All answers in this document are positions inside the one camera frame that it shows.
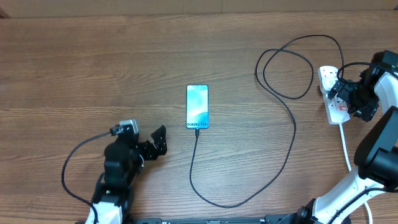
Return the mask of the blue-screen Samsung smartphone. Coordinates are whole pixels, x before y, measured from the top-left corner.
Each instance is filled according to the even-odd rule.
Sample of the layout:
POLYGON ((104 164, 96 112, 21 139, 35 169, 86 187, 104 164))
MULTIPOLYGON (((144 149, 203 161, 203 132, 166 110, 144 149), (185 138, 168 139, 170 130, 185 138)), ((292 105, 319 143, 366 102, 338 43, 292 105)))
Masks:
POLYGON ((208 85, 188 85, 186 97, 187 129, 208 129, 209 122, 208 85))

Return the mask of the white power strip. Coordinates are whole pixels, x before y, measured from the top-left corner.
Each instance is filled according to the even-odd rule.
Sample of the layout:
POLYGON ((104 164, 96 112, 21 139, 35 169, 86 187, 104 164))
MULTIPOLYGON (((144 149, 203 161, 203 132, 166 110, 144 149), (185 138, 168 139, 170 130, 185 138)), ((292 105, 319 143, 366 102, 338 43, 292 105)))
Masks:
MULTIPOLYGON (((336 77, 338 69, 329 65, 322 66, 318 69, 319 82, 321 77, 336 77)), ((348 107, 345 101, 335 96, 332 100, 328 99, 328 94, 323 94, 323 101, 326 109, 328 123, 339 125, 349 121, 348 107)))

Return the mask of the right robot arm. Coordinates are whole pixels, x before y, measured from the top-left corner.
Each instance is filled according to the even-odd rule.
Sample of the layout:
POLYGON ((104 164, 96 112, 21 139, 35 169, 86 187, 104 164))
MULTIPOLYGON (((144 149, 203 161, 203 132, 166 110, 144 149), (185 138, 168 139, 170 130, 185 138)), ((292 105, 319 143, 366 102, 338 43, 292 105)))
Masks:
POLYGON ((368 200, 397 192, 397 54, 378 52, 365 66, 357 82, 341 77, 341 68, 319 68, 328 117, 342 111, 343 121, 353 115, 368 122, 378 108, 382 117, 357 147, 347 176, 280 223, 347 223, 349 215, 368 200))

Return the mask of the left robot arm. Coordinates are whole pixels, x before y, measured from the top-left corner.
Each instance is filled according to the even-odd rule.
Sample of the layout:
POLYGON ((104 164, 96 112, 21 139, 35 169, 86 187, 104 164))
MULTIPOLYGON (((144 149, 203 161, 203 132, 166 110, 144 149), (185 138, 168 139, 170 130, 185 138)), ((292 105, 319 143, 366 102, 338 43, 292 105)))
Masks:
POLYGON ((87 223, 133 223, 132 182, 142 172, 145 161, 156 160, 167 152, 163 125, 151 134, 152 142, 140 142, 131 124, 117 125, 110 134, 117 139, 104 150, 104 172, 96 183, 87 223))

